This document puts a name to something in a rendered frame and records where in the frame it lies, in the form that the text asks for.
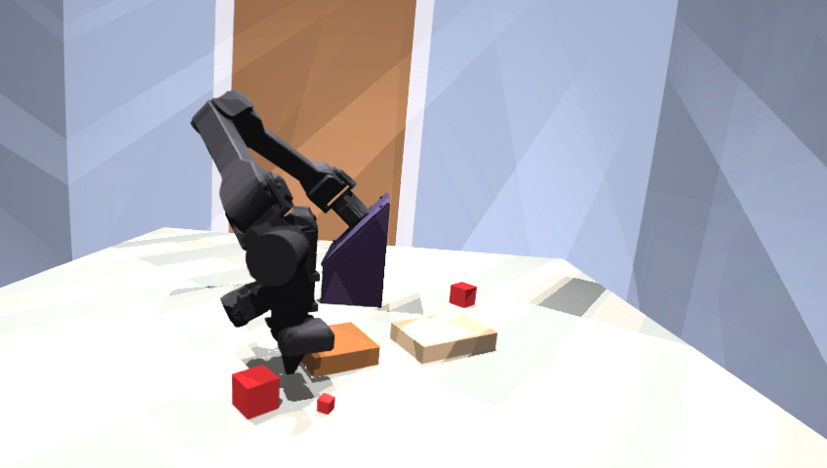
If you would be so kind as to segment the tan flat block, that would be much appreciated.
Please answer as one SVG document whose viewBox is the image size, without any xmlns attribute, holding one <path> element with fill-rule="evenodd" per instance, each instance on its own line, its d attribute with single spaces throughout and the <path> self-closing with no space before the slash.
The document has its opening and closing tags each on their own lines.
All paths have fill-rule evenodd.
<svg viewBox="0 0 827 468">
<path fill-rule="evenodd" d="M 391 322 L 390 339 L 422 364 L 494 349 L 498 332 L 462 313 Z"/>
</svg>

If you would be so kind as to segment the brown square block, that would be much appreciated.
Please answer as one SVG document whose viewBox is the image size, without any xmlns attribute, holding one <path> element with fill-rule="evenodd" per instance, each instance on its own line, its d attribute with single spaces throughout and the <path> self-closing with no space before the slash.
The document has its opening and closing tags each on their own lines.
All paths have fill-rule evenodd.
<svg viewBox="0 0 827 468">
<path fill-rule="evenodd" d="M 378 365 L 380 347 L 354 324 L 329 325 L 335 334 L 332 351 L 305 354 L 302 363 L 314 378 Z"/>
</svg>

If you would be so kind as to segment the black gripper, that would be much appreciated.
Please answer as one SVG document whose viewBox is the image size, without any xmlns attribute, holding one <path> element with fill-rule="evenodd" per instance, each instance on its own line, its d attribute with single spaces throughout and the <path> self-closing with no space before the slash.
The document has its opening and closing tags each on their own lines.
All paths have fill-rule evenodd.
<svg viewBox="0 0 827 468">
<path fill-rule="evenodd" d="M 285 373 L 294 374 L 305 354 L 332 351 L 335 334 L 321 319 L 314 300 L 315 283 L 320 282 L 316 264 L 299 268 L 286 284 L 279 287 L 284 313 L 265 317 L 264 321 L 280 350 Z"/>
</svg>

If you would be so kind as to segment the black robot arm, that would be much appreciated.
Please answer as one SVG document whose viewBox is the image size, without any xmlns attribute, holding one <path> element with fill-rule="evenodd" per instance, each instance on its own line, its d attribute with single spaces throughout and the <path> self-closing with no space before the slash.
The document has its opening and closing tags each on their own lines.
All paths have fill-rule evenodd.
<svg viewBox="0 0 827 468">
<path fill-rule="evenodd" d="M 367 208 L 351 191 L 357 183 L 342 169 L 310 161 L 266 129 L 240 91 L 209 99 L 190 125 L 217 166 L 219 198 L 255 280 L 219 298 L 224 312 L 234 328 L 244 327 L 270 308 L 273 315 L 282 314 L 278 286 L 288 283 L 299 268 L 316 264 L 318 225 L 309 207 L 294 205 L 284 178 L 259 167 L 249 148 L 298 179 L 306 197 L 325 214 L 332 208 L 349 226 L 346 232 L 373 206 Z"/>
</svg>

